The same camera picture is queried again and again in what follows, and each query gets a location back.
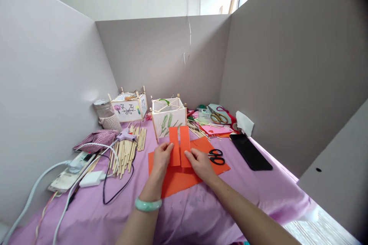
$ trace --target black-handled scissors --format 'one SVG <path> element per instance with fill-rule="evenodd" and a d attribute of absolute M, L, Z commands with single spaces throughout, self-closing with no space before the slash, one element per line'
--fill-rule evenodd
<path fill-rule="evenodd" d="M 216 165 L 224 165 L 225 164 L 225 159 L 220 157 L 222 156 L 222 151 L 219 149 L 211 149 L 210 152 L 208 153 L 208 158 L 211 160 L 212 163 L 216 164 Z"/>

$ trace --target green bracelet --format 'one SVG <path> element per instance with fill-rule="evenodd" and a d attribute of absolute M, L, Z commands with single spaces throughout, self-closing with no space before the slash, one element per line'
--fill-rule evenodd
<path fill-rule="evenodd" d="M 161 205 L 162 205 L 162 200 L 161 199 L 159 201 L 156 201 L 156 202 L 143 202 L 143 201 L 139 200 L 139 198 L 137 198 L 135 200 L 135 207 L 138 210 L 144 211 L 144 212 L 156 211 L 161 207 Z"/>

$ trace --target smartphone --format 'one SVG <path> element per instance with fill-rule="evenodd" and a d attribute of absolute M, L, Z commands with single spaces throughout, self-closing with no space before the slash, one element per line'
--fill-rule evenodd
<path fill-rule="evenodd" d="M 244 134 L 230 135 L 232 142 L 251 170 L 272 170 L 272 165 Z"/>

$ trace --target purple glue gun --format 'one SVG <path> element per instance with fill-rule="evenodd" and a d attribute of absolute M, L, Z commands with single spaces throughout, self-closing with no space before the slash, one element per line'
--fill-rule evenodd
<path fill-rule="evenodd" d="M 118 136 L 116 136 L 116 139 L 119 140 L 119 141 L 121 141 L 121 140 L 135 141 L 137 139 L 137 135 L 129 134 L 129 129 L 126 128 L 122 132 L 120 132 L 120 134 Z"/>

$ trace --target table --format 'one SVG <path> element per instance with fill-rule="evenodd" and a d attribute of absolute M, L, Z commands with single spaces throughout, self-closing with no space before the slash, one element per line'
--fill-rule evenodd
<path fill-rule="evenodd" d="M 145 150 L 137 152 L 134 175 L 109 205 L 102 203 L 103 184 L 81 188 L 61 224 L 59 245 L 115 244 L 134 208 L 134 201 L 148 178 L 148 152 L 157 146 L 152 121 L 141 122 L 147 128 Z M 191 132 L 191 140 L 197 137 Z M 253 139 L 252 143 L 273 166 L 272 171 L 252 171 L 229 138 L 211 138 L 214 148 L 220 149 L 231 167 L 219 176 L 241 195 L 257 205 L 281 225 L 299 219 L 315 203 L 296 184 L 297 178 L 284 168 Z M 95 171 L 107 169 L 107 158 L 101 158 Z M 106 198 L 111 198 L 129 179 L 108 178 Z M 54 199 L 40 227 L 37 245 L 52 244 L 54 231 L 66 203 L 67 194 Z M 10 244 L 32 244 L 41 210 L 30 223 L 14 233 Z M 231 244 L 245 238 L 230 215 L 204 183 L 163 199 L 159 212 L 154 244 Z"/>

